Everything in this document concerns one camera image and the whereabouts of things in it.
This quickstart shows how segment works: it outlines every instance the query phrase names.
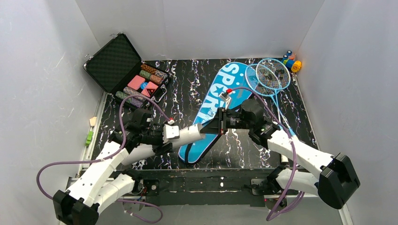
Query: white tube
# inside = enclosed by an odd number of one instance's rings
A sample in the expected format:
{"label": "white tube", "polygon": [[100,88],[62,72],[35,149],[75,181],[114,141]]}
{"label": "white tube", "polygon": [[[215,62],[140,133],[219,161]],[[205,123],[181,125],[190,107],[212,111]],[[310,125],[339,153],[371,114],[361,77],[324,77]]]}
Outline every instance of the white tube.
{"label": "white tube", "polygon": [[152,145],[142,144],[133,151],[122,161],[123,165],[131,165],[139,160],[146,159],[154,156],[155,153],[152,150]]}
{"label": "white tube", "polygon": [[183,145],[190,144],[196,141],[200,141],[206,137],[206,134],[201,134],[200,130],[203,128],[202,124],[197,123],[195,125],[186,127],[180,130],[180,137],[177,139],[171,139],[168,142],[173,143],[173,149],[179,148]]}

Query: table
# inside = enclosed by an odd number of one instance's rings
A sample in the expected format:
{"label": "table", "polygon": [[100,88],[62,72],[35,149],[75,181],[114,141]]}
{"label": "table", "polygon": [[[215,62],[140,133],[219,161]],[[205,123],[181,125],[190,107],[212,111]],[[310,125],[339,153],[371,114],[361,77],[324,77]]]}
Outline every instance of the table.
{"label": "table", "polygon": [[[195,119],[204,97],[207,94],[217,72],[228,62],[236,61],[245,64],[259,62],[261,59],[222,59],[222,60],[168,60],[146,61],[145,63],[168,71],[172,80],[168,92],[160,106],[166,114],[176,121],[180,128],[189,126]],[[290,126],[304,143],[317,148],[308,116],[301,99],[297,81],[292,77],[291,85],[278,94],[279,106]],[[276,107],[271,99],[266,102],[276,114]],[[101,125],[98,131],[92,159],[95,159],[104,146],[110,132],[118,126],[119,105],[113,96],[108,95]],[[123,110],[123,120],[132,115],[131,109]],[[230,129],[223,135],[211,150],[193,168],[274,168],[280,164],[280,155],[254,144],[248,137],[248,131]],[[164,156],[155,156],[141,160],[133,165],[135,169],[183,169],[187,166],[176,152]]]}

